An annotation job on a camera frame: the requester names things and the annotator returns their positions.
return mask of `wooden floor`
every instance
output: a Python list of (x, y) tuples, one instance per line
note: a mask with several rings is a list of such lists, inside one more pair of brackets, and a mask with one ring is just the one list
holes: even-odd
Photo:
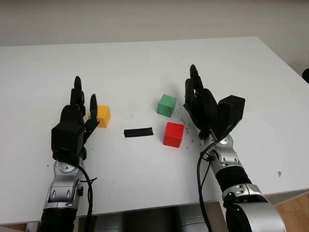
[(309, 232), (309, 193), (275, 206), (287, 232)]

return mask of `yellow cube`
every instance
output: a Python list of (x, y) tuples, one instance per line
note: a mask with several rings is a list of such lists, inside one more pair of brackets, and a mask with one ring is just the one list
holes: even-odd
[(98, 127), (107, 128), (110, 119), (111, 119), (110, 108), (106, 105), (98, 105), (97, 120), (100, 121)]

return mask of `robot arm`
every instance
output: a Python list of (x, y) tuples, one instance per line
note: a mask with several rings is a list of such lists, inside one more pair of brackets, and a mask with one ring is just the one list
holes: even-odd
[(258, 186), (251, 183), (233, 149), (229, 133), (242, 119), (245, 99), (231, 95), (217, 104), (211, 92), (203, 87), (194, 65), (185, 88), (184, 107), (201, 130), (199, 137), (207, 147), (199, 157), (197, 177), (201, 210), (209, 231), (212, 230), (199, 179), (199, 166), (205, 154), (222, 191), (230, 232), (285, 232), (282, 218)]
[(83, 175), (89, 186), (89, 209), (85, 231), (89, 229), (92, 212), (92, 188), (84, 170), (84, 160), (86, 159), (84, 144), (99, 124), (97, 113), (97, 99), (93, 94), (90, 100), (90, 119), (84, 123), (84, 93), (81, 79), (77, 76), (74, 88), (71, 90), (70, 105), (63, 108), (60, 122), (52, 129), (52, 151), (53, 158), (56, 160), (54, 164), (55, 177), (47, 192), (39, 232), (73, 231), (79, 198), (84, 191), (80, 184)]
[[(213, 140), (214, 135), (209, 134), (206, 145)], [(233, 149), (232, 137), (227, 135), (208, 150), (208, 154), (222, 191), (229, 231), (285, 232), (285, 225), (276, 209), (248, 178)]]

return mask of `green cube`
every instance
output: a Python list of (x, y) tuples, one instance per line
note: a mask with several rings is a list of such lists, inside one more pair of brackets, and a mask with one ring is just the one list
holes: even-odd
[(158, 111), (157, 111), (158, 114), (171, 117), (175, 109), (176, 101), (177, 101), (177, 98), (163, 94), (158, 104)]

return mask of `wire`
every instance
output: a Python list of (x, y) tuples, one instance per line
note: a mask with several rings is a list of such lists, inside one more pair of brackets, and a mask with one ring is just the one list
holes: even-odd
[(209, 161), (209, 163), (208, 163), (208, 168), (207, 168), (207, 171), (206, 171), (206, 173), (204, 175), (204, 178), (203, 178), (203, 181), (202, 181), (202, 184), (201, 184), (201, 188), (203, 187), (204, 181), (205, 181), (205, 179), (207, 177), (207, 174), (208, 174), (208, 171), (209, 171), (210, 167), (211, 167), (211, 161)]
[[(92, 184), (96, 179), (97, 179), (97, 177), (91, 179), (91, 180), (90, 180), (90, 183)], [(90, 195), (89, 195), (89, 190), (88, 190), (88, 194), (87, 194), (88, 201), (90, 200), (89, 197), (90, 197)]]
[(86, 178), (86, 182), (88, 184), (88, 212), (87, 212), (87, 218), (86, 218), (86, 223), (85, 223), (85, 232), (89, 232), (89, 228), (90, 228), (90, 219), (91, 219), (91, 215), (92, 215), (92, 206), (93, 206), (93, 192), (92, 192), (92, 182), (96, 179), (89, 179), (87, 172), (80, 166), (77, 165), (76, 166), (79, 170), (81, 170), (81, 172), (84, 174), (85, 178)]
[(208, 216), (207, 216), (207, 212), (206, 212), (206, 209), (205, 209), (205, 205), (204, 205), (203, 194), (202, 194), (202, 185), (201, 185), (200, 171), (199, 170), (200, 170), (201, 162), (202, 162), (202, 159), (204, 158), (204, 155), (207, 154), (207, 151), (211, 147), (216, 145), (218, 142), (220, 142), (220, 140), (214, 141), (212, 144), (210, 144), (208, 147), (206, 147), (200, 153), (200, 156), (199, 156), (198, 161), (197, 161), (197, 186), (198, 186), (199, 204), (200, 204), (200, 207), (201, 207), (201, 211), (202, 211), (202, 215), (203, 215), (204, 221), (206, 223), (206, 226), (207, 226), (209, 232), (212, 232), (212, 229), (211, 229), (211, 224), (209, 222), (209, 219), (208, 219)]

